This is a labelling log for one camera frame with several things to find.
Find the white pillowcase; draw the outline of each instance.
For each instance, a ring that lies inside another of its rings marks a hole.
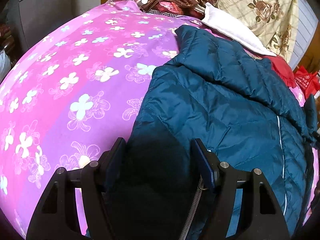
[[[241,21],[230,14],[206,3],[205,16],[202,22],[226,36],[239,41],[243,46],[261,55],[276,56],[263,46],[259,38]]]

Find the pink floral bedsheet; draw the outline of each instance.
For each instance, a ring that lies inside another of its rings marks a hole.
[[[175,29],[201,22],[107,3],[44,37],[0,86],[0,208],[26,236],[55,169],[83,168],[128,139],[153,70],[178,53]],[[87,228],[76,190],[82,233]]]

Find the jacket zipper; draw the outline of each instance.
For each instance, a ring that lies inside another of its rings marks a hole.
[[[181,232],[181,235],[179,237],[179,240],[185,240],[187,238],[191,223],[193,221],[193,218],[195,216],[199,201],[200,201],[200,197],[202,195],[202,191],[206,190],[203,188],[204,187],[204,182],[202,177],[200,176],[200,180],[199,180],[199,184],[198,184],[198,188],[195,194],[195,197],[193,198],[193,202],[189,211],[189,215],[188,218],[186,220],[186,223],[184,224],[183,230]]]
[[[279,116],[277,116],[277,118],[278,118],[279,136],[280,136],[280,146],[281,146],[281,149],[283,150],[283,148],[282,148],[281,131],[280,131],[280,118],[279,118]],[[283,158],[282,179],[284,180],[284,153],[282,154],[282,158]],[[283,211],[283,215],[285,215],[286,211],[287,211],[287,192],[285,191],[285,188],[284,188],[284,211]]]

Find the metal screw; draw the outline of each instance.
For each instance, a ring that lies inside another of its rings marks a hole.
[[[262,171],[261,171],[260,169],[258,169],[258,168],[255,168],[253,171],[254,171],[254,173],[257,174],[257,175],[262,174]]]
[[[227,168],[227,167],[229,167],[229,163],[227,163],[227,162],[221,162],[221,163],[220,163],[220,166],[221,166],[222,168]]]
[[[58,169],[57,169],[57,173],[58,174],[62,174],[64,172],[64,168],[63,167],[59,167]]]
[[[90,167],[97,167],[98,164],[99,163],[97,161],[92,161],[92,162],[90,162]]]

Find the red bag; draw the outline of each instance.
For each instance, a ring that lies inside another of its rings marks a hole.
[[[154,8],[159,12],[183,15],[183,10],[175,2],[160,1],[154,6]]]
[[[308,73],[308,71],[301,66],[294,74],[294,80],[299,85],[307,99],[311,94],[315,95],[320,90],[319,78],[317,73]]]

